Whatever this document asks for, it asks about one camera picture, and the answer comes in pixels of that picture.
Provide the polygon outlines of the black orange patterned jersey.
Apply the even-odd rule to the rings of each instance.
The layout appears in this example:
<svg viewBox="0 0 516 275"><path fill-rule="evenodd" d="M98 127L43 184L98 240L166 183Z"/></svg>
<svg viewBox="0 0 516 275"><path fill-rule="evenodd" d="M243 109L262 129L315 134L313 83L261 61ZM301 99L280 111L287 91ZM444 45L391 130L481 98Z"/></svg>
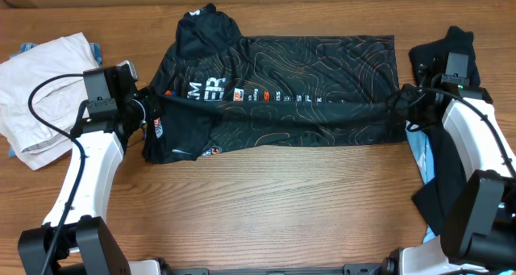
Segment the black orange patterned jersey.
<svg viewBox="0 0 516 275"><path fill-rule="evenodd" d="M245 36L209 4L177 24L149 86L143 156L166 164L262 145L396 143L405 124L391 35Z"/></svg>

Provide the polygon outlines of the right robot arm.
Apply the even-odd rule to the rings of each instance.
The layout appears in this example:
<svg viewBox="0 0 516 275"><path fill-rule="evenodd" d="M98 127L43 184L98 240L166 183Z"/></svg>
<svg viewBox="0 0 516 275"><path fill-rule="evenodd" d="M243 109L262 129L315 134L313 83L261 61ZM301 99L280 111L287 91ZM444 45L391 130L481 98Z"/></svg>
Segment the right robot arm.
<svg viewBox="0 0 516 275"><path fill-rule="evenodd" d="M387 99L407 131L440 125L467 178L434 239L386 257L378 274L499 274L515 268L515 155L488 91L467 77L469 57L450 52L443 73Z"/></svg>

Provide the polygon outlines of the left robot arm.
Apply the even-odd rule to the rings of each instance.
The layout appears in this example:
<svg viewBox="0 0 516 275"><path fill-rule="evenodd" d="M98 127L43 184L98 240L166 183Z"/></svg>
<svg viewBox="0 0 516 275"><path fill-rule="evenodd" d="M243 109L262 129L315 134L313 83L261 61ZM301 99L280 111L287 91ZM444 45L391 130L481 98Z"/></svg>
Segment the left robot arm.
<svg viewBox="0 0 516 275"><path fill-rule="evenodd" d="M130 262L106 225L114 175L134 131L148 121L128 60L81 73L87 98L72 130L70 165L41 227L23 231L18 252L28 274L167 274L159 259Z"/></svg>

